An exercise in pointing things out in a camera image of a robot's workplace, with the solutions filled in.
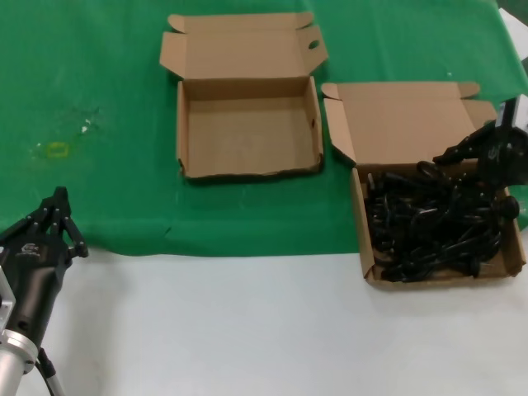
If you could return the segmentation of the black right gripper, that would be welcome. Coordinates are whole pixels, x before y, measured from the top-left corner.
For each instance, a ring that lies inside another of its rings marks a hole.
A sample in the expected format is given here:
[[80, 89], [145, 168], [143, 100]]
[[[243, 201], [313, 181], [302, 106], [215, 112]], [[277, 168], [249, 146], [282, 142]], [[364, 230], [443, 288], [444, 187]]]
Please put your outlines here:
[[517, 128], [495, 130], [488, 122], [455, 146], [435, 156], [437, 165], [478, 158], [476, 164], [455, 166], [455, 196], [491, 196], [493, 189], [527, 184], [527, 133]]

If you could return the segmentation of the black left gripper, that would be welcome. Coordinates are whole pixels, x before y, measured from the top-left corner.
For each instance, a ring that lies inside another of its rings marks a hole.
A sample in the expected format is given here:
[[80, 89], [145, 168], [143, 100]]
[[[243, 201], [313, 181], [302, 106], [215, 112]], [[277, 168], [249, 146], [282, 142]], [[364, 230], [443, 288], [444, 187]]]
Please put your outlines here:
[[16, 300], [7, 329], [20, 333], [35, 345], [44, 339], [70, 258], [89, 255], [86, 241], [73, 222], [66, 187], [57, 187], [36, 210], [1, 232], [1, 243], [47, 233], [60, 237], [66, 233], [71, 244], [21, 241], [5, 247], [1, 253], [1, 267]]

